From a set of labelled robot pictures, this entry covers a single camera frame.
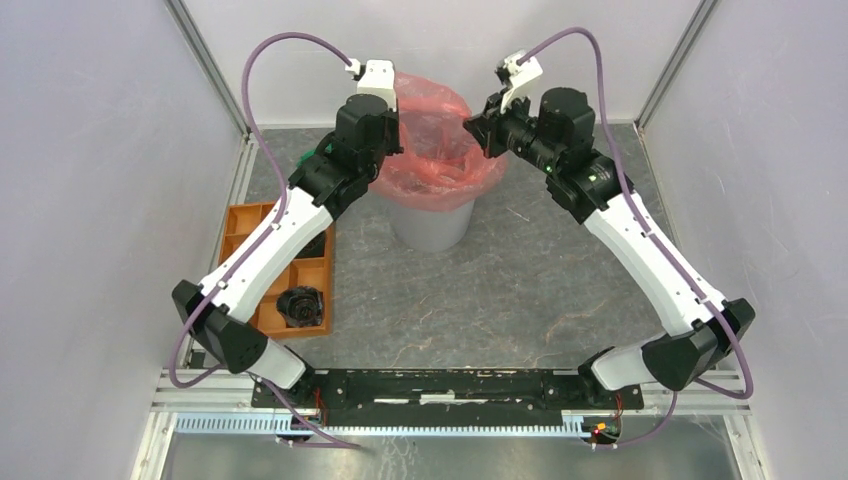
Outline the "grey plastic trash bin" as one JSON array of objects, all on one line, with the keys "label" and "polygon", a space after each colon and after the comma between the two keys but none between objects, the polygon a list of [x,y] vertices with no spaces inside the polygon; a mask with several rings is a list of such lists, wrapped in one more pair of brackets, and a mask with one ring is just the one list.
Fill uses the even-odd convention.
[{"label": "grey plastic trash bin", "polygon": [[438,253],[459,243],[466,235],[475,201],[450,211],[427,211],[386,200],[389,223],[396,237],[413,250]]}]

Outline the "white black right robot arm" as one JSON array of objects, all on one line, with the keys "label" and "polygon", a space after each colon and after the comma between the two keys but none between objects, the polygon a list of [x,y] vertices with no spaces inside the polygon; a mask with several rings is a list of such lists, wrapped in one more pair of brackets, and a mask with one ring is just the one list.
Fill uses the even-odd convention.
[{"label": "white black right robot arm", "polygon": [[746,333],[755,310],[745,298],[727,299],[685,260],[656,222],[630,179],[594,147],[596,115],[585,93],[546,91],[537,115],[529,99],[501,106],[491,95],[464,129],[487,157],[515,154],[546,176],[554,202],[598,238],[636,281],[657,312],[662,333],[611,347],[587,360],[577,382],[580,400],[602,408],[618,390],[655,381],[679,392],[725,359]]}]

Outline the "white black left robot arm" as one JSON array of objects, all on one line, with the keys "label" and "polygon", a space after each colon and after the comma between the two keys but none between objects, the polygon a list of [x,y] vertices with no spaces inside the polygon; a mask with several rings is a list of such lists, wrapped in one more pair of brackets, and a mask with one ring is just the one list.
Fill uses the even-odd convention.
[{"label": "white black left robot arm", "polygon": [[310,367],[250,319],[296,255],[368,192],[386,157],[401,152],[399,129],[396,101],[349,97],[334,130],[296,168],[259,226],[199,283],[182,280],[172,291],[184,334],[230,372],[253,373],[276,386],[290,407],[312,399]]}]

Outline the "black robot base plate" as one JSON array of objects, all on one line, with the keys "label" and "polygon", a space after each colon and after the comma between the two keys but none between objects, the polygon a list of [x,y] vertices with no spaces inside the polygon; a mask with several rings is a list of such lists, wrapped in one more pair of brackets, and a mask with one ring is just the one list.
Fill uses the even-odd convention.
[{"label": "black robot base plate", "polygon": [[611,392],[556,369],[332,368],[308,376],[288,399],[319,408],[328,427],[547,427],[564,411],[645,405],[637,385]]}]

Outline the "red plastic trash bag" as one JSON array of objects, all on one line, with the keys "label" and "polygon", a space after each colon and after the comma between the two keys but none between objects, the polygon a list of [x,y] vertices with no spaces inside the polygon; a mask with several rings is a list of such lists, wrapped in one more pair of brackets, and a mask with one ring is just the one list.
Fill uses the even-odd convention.
[{"label": "red plastic trash bag", "polygon": [[406,208],[447,212],[488,193],[504,177],[505,155],[487,158],[463,128],[465,99],[425,77],[395,76],[403,152],[383,162],[370,191]]}]

